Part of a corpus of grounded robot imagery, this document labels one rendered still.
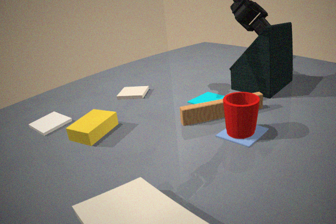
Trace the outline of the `yellow block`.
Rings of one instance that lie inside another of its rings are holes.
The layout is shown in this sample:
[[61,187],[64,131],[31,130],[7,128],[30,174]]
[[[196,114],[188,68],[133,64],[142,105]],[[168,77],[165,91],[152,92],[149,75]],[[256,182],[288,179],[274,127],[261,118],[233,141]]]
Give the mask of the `yellow block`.
[[66,131],[70,141],[92,146],[117,125],[116,112],[93,109]]

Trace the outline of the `red cup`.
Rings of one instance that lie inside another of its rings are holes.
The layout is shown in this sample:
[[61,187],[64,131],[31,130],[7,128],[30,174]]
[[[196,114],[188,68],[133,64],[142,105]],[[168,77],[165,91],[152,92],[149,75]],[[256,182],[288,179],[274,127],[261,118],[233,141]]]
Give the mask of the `red cup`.
[[223,97],[226,131],[232,138],[244,139],[256,130],[259,96],[249,92],[235,92]]

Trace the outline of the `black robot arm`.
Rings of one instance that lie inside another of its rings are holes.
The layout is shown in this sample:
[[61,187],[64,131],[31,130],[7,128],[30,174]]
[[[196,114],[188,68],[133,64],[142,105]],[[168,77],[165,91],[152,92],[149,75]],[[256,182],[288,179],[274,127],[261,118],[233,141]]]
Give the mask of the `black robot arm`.
[[[247,31],[255,31],[257,35],[259,35],[266,28],[266,26],[271,25],[265,19],[268,16],[268,13],[256,2],[250,0],[233,1],[234,3],[230,6],[232,13],[235,16],[235,19]],[[253,20],[257,15],[258,17]],[[249,25],[250,22],[252,23]]]

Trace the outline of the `wooden rectangular block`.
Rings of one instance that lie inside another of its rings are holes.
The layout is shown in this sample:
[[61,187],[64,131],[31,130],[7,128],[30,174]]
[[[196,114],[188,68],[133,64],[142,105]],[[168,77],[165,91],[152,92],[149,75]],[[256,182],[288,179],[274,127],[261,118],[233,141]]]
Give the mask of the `wooden rectangular block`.
[[[263,107],[263,94],[259,96],[259,109]],[[180,107],[181,123],[185,125],[200,123],[225,117],[223,99]]]

